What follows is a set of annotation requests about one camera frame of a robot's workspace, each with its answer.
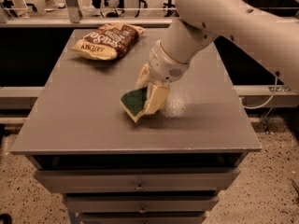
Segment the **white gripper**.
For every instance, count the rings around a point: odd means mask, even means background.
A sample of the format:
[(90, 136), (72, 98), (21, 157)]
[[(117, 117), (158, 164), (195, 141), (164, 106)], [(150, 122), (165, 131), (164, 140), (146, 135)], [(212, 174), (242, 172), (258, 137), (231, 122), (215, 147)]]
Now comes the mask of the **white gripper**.
[(143, 65), (135, 85), (137, 89), (148, 86), (147, 99), (144, 104), (146, 115), (154, 114), (161, 109), (170, 93), (170, 85), (168, 83), (150, 82), (150, 76), (154, 80), (162, 82), (176, 82), (183, 77), (189, 67), (188, 63), (178, 63), (170, 58), (164, 52), (160, 40), (155, 42), (149, 52), (149, 64), (145, 63)]

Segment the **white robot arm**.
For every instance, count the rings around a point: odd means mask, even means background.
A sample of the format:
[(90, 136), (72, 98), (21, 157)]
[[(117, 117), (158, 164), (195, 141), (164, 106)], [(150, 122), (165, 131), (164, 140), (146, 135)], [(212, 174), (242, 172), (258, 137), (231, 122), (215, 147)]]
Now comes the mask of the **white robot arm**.
[(136, 86), (148, 89), (144, 113), (165, 103), (169, 84), (191, 59), (223, 36), (293, 91), (299, 92), (299, 22), (261, 11), (242, 0), (175, 0), (178, 17), (149, 53)]

